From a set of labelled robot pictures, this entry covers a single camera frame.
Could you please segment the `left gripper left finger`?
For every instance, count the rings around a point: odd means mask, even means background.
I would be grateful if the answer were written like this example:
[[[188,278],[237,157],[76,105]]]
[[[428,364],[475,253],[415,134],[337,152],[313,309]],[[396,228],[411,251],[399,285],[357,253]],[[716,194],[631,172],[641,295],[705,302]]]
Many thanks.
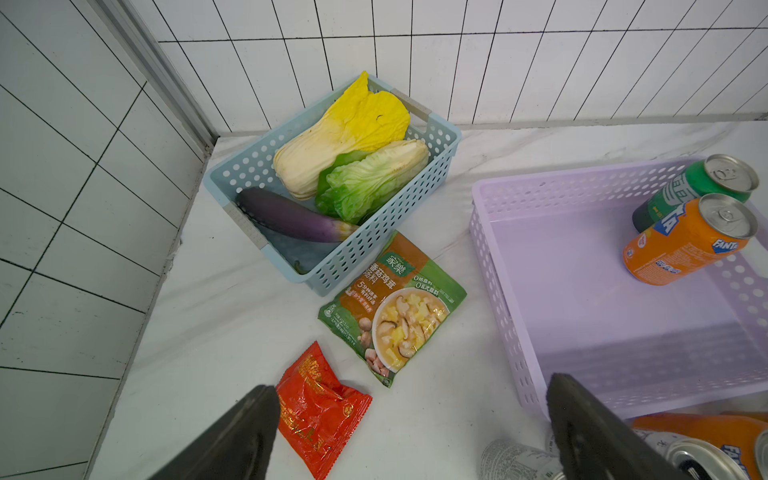
[[[280,405],[276,388],[258,385],[163,468],[155,479],[263,479]]]

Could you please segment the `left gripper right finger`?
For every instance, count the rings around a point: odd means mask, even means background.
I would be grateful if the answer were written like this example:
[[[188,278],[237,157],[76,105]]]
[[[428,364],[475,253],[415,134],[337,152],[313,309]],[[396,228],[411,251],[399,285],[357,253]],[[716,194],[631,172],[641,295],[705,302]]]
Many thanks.
[[[573,376],[551,376],[546,402],[567,479],[685,479]]]

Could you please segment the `tall silver can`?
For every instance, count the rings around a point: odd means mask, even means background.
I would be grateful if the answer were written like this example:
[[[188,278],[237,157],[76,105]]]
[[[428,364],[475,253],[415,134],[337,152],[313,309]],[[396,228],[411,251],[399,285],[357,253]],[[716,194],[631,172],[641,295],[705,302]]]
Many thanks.
[[[714,445],[671,432],[634,429],[655,452],[693,479],[749,479],[748,474]]]

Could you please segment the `orange Fanta can front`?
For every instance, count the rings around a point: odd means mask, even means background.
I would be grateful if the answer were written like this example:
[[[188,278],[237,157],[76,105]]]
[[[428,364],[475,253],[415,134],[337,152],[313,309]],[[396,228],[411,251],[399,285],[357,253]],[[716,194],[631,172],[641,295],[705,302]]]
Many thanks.
[[[766,413],[700,415],[666,412],[638,417],[632,426],[706,441],[734,460],[750,479],[767,478]]]

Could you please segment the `orange fanta can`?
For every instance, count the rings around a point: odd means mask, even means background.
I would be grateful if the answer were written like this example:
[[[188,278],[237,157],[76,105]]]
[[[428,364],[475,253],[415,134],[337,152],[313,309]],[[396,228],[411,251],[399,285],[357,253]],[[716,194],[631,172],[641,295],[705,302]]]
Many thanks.
[[[706,441],[734,460],[750,479],[767,478],[766,413],[700,415],[666,412],[638,417],[632,426]]]
[[[743,249],[758,232],[747,206],[719,193],[679,205],[623,250],[628,272],[665,286]]]

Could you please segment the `orange Fanta can back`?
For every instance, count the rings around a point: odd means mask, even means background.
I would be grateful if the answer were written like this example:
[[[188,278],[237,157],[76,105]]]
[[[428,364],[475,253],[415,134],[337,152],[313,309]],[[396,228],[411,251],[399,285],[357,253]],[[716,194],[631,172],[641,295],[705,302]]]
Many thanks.
[[[628,272],[665,286],[743,249],[758,232],[747,206],[719,193],[679,205],[623,250]]]

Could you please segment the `green Sprite can back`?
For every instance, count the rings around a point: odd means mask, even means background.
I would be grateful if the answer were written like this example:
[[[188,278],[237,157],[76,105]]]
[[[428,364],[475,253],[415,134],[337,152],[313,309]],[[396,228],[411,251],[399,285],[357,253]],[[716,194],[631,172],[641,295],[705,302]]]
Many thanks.
[[[642,233],[678,206],[710,193],[724,194],[744,203],[759,184],[756,171],[744,161],[713,154],[673,176],[635,209],[632,222],[636,231]]]

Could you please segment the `small silver can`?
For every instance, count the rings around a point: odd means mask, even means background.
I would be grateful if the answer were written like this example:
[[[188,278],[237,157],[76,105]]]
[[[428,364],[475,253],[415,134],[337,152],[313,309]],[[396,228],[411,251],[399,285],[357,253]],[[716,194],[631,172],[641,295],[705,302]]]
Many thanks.
[[[482,480],[554,480],[565,479],[559,459],[543,450],[497,439],[482,452],[479,462]]]

